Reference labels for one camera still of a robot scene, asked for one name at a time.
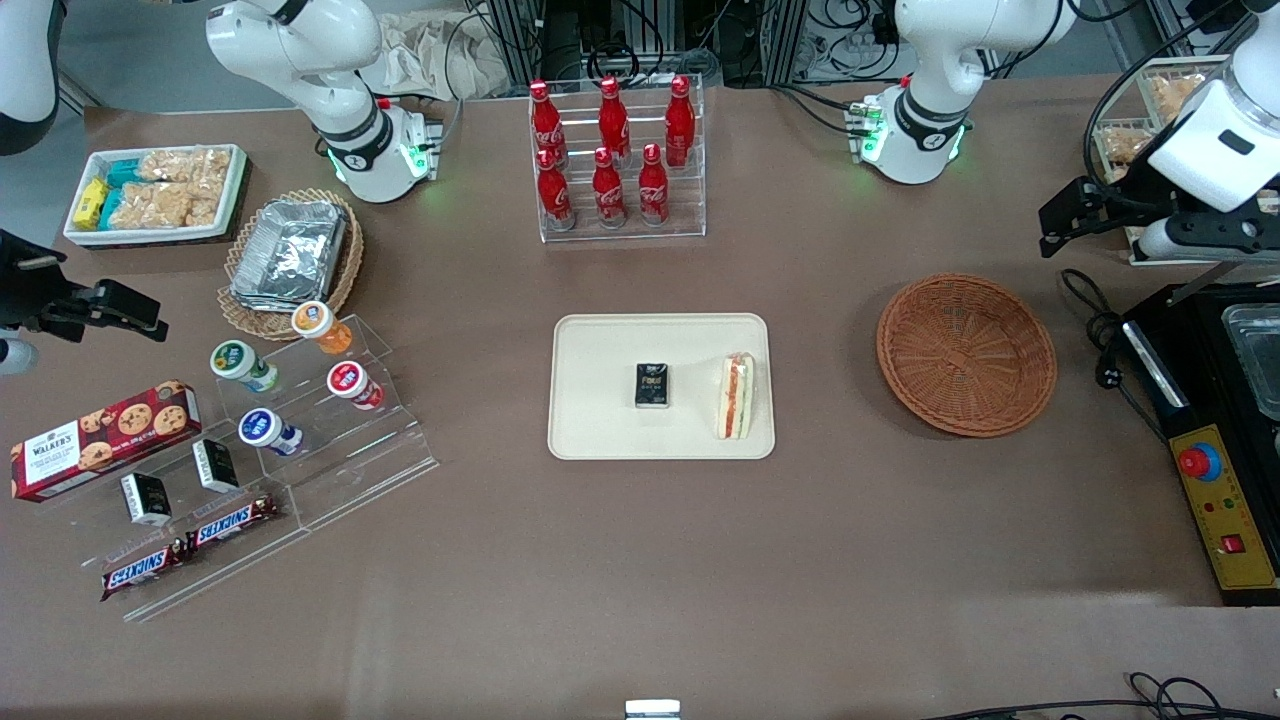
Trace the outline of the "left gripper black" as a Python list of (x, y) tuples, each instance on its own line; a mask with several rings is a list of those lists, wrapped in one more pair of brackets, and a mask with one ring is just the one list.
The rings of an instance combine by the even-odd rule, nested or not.
[(1201, 241), (1201, 202), (1175, 184), (1108, 184), (1102, 199), (1089, 179), (1074, 179), (1039, 209), (1039, 255), (1052, 258), (1091, 233), (1137, 228), (1140, 241)]

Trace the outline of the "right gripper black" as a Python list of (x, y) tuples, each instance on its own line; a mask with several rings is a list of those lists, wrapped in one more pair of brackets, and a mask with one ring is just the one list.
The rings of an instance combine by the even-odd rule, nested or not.
[(154, 342), (165, 342), (169, 325), (160, 318), (161, 304), (123, 283), (97, 283), (92, 291), (73, 283), (61, 272), (67, 255), (1, 232), (1, 324), (81, 342), (87, 327), (131, 331)]

